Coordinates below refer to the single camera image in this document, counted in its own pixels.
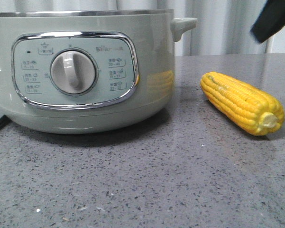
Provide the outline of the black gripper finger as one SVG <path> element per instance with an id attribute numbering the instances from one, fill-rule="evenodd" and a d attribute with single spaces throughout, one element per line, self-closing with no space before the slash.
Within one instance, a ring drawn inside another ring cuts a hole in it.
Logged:
<path id="1" fill-rule="evenodd" d="M 267 0 L 251 28 L 258 43 L 263 43 L 285 26 L 285 0 Z"/>

